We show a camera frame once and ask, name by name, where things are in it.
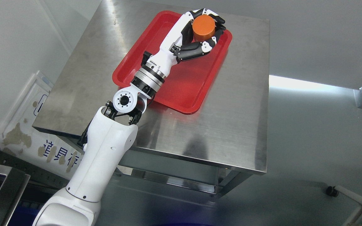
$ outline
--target metal table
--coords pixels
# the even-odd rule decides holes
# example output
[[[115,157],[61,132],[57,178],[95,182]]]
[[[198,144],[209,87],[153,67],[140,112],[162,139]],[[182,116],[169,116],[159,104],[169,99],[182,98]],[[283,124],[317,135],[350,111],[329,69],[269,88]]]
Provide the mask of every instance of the metal table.
[[[112,72],[162,10],[192,9],[103,0],[33,127],[67,141],[79,138],[117,91]],[[134,146],[120,162],[135,169],[133,176],[180,186],[172,180],[177,177],[188,181],[182,186],[222,196],[250,175],[266,173],[269,21],[218,13],[233,40],[205,101],[192,115],[158,103],[148,107]]]

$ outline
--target sticker residue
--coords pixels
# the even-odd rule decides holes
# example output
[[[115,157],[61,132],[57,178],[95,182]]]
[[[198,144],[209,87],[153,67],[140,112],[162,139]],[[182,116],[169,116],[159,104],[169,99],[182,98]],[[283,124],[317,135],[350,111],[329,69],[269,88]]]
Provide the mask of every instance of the sticker residue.
[[[78,153],[77,151],[74,151],[73,156],[76,156],[77,153]],[[68,164],[68,168],[66,168],[67,173],[69,173],[69,171],[71,171],[72,166],[74,165],[74,162],[75,162],[75,158],[72,158]]]
[[[37,155],[42,157],[45,151],[46,149],[44,149],[44,147],[39,147],[39,149],[37,150]]]
[[[58,160],[58,163],[60,164],[60,165],[62,165],[62,164],[64,164],[65,163],[65,156],[60,156],[59,157],[59,160]]]
[[[31,146],[31,137],[27,134],[24,134],[20,130],[20,123],[17,123],[15,128],[11,131],[9,131],[4,140],[3,145],[9,145],[9,144],[20,144],[23,143],[26,145],[27,148]]]
[[[56,147],[56,146],[54,146],[54,147],[51,148],[51,151],[50,151],[50,153],[49,153],[48,156],[47,156],[47,163],[51,162],[51,160],[53,159],[53,157],[54,157],[55,154],[56,154],[56,150],[57,150],[57,147]]]

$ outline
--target orange cup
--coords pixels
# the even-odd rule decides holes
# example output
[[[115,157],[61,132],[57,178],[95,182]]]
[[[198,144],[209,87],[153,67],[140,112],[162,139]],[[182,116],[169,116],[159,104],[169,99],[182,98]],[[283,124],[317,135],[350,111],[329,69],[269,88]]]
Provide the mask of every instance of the orange cup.
[[[215,24],[212,17],[201,15],[192,23],[195,41],[205,41],[214,35]]]

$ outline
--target robotic arm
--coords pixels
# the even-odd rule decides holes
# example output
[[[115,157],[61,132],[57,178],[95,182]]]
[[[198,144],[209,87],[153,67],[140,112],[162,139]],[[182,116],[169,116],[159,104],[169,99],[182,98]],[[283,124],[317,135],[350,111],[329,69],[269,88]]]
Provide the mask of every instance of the robotic arm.
[[[200,15],[215,20],[213,37],[194,42],[192,22]],[[145,52],[141,68],[130,86],[118,90],[112,102],[101,107],[84,133],[85,155],[65,188],[54,194],[36,216],[33,226],[92,226],[100,212],[103,192],[125,152],[135,141],[136,125],[170,69],[177,63],[208,54],[226,29],[225,21],[208,9],[188,11],[181,15],[160,45],[158,53]],[[129,125],[115,121],[115,117],[129,116]]]

